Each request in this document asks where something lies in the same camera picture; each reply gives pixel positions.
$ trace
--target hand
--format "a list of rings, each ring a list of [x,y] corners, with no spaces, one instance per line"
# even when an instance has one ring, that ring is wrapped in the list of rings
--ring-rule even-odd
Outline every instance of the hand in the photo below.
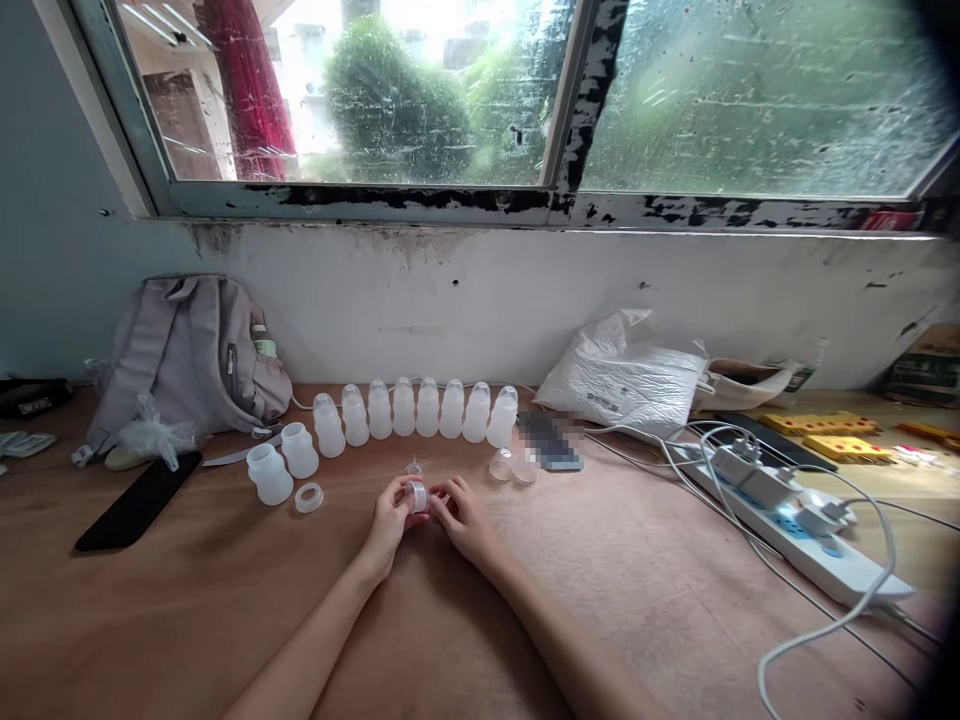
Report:
[[[405,497],[405,487],[411,480],[421,481],[416,475],[394,478],[380,493],[373,506],[373,524],[357,561],[376,584],[386,580],[393,568],[393,557],[403,533],[430,519],[427,512],[413,512],[413,495]]]
[[[462,477],[457,475],[430,488],[429,503],[457,550],[481,572],[508,557],[486,504]]]

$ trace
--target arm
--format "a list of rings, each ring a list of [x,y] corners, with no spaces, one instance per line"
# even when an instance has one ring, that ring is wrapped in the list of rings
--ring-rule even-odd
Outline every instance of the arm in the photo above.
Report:
[[[406,529],[429,515],[410,513],[413,497],[403,486],[414,476],[396,478],[377,498],[373,525],[363,548],[330,592],[277,651],[224,716],[226,720],[271,718],[306,720],[367,599],[393,567]]]
[[[623,658],[564,610],[507,550],[483,500],[462,478],[446,480],[433,487],[431,493],[432,514],[443,524],[457,549],[513,608],[578,718],[672,717]]]

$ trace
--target window frame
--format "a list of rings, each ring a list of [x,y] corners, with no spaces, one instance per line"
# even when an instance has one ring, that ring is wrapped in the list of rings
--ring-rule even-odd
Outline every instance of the window frame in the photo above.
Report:
[[[89,51],[92,70],[99,76],[122,129],[118,142],[129,148],[121,154],[132,167],[119,175],[136,178],[137,191],[145,194],[139,205],[153,217],[553,229],[774,230],[857,229],[872,213],[888,210],[919,212],[919,227],[913,229],[940,231],[947,228],[956,207],[946,194],[957,187],[960,133],[903,199],[581,191],[593,136],[616,75],[629,0],[577,1],[536,186],[180,181],[159,141],[156,119],[116,3],[58,2],[63,19],[78,31],[72,33],[75,41],[86,45],[80,48],[80,55]],[[35,3],[39,10],[44,0]],[[126,177],[117,179],[118,183],[130,182]]]

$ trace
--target window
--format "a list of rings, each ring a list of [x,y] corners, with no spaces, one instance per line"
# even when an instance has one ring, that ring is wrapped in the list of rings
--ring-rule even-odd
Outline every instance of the window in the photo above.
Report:
[[[960,130],[899,0],[102,3],[159,215],[930,227]]]

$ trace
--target white wall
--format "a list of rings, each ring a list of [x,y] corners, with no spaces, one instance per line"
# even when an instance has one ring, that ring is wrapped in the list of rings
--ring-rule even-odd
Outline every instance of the white wall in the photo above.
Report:
[[[299,381],[536,383],[578,325],[632,306],[717,356],[826,335],[815,383],[858,387],[926,324],[960,317],[947,241],[135,221],[30,3],[0,20],[0,371],[78,375],[109,352],[137,283],[179,271],[243,282]]]

